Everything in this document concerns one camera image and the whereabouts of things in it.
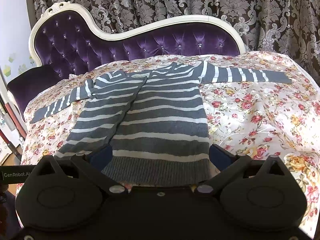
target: screw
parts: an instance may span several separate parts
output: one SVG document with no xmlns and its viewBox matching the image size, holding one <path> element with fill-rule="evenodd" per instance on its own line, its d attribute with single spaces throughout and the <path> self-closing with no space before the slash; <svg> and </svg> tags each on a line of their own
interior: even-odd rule
<svg viewBox="0 0 320 240">
<path fill-rule="evenodd" d="M 114 194 L 118 194 L 118 193 L 122 193 L 125 191 L 124 186 L 121 185 L 113 185 L 109 188 L 110 192 L 114 193 Z"/>
<path fill-rule="evenodd" d="M 29 235 L 28 235 L 28 236 L 25 236 L 25 237 L 23 238 L 23 240 L 34 240 L 34 239 L 33 239 L 32 236 L 29 236 Z"/>
<path fill-rule="evenodd" d="M 209 186 L 209 185 L 200 185 L 197 187 L 197 190 L 200 193 L 204 193 L 204 194 L 209 194 L 213 191 L 213 187 Z"/>
</svg>

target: bed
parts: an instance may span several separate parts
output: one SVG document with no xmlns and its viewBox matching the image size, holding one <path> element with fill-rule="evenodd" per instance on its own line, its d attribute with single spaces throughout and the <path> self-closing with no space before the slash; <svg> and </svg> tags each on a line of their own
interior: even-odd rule
<svg viewBox="0 0 320 240">
<path fill-rule="evenodd" d="M 228 23 L 204 15 L 104 33 L 85 8 L 66 2 L 45 11 L 32 29 L 29 50 L 37 67 L 8 84 L 28 128 L 21 164 L 36 164 L 61 148 L 86 100 L 34 124 L 30 121 L 37 109 L 63 97 L 86 78 L 115 70 L 156 69 L 172 62 L 197 65 L 204 60 L 219 67 L 285 72 L 292 84 L 211 83 L 201 85 L 200 92 L 211 143 L 253 159 L 264 160 L 270 154 L 283 159 L 308 201 L 300 228 L 314 236 L 319 216 L 320 88 L 288 56 L 246 52 Z"/>
</svg>

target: brown and silver curtain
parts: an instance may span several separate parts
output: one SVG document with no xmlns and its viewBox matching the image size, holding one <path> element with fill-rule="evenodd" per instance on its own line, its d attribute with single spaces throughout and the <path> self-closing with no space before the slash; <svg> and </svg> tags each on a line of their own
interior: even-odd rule
<svg viewBox="0 0 320 240">
<path fill-rule="evenodd" d="M 34 0 L 36 16 L 63 0 Z M 320 84 L 320 0 L 64 0 L 79 3 L 100 29 L 120 33 L 165 18 L 204 14 L 229 22 L 248 50 L 289 55 Z"/>
</svg>

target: gray and white striped sweater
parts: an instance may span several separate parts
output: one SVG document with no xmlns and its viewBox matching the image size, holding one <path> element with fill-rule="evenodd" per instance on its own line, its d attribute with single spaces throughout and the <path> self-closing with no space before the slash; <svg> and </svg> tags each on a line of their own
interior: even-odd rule
<svg viewBox="0 0 320 240">
<path fill-rule="evenodd" d="M 139 73 L 114 71 L 95 82 L 87 79 L 68 96 L 39 109 L 31 123 L 89 98 L 56 156 L 89 154 L 109 143 L 113 159 L 103 173 L 116 181 L 192 184 L 210 177 L 199 84 L 241 81 L 291 83 L 282 72 L 223 68 L 206 61 Z"/>
</svg>

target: white wall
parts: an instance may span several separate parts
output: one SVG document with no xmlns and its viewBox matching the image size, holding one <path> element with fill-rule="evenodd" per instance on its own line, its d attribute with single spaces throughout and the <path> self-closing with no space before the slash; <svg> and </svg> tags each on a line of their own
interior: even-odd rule
<svg viewBox="0 0 320 240">
<path fill-rule="evenodd" d="M 28 68 L 28 38 L 31 32 L 26 0 L 0 0 L 0 69 L 5 83 Z"/>
</svg>

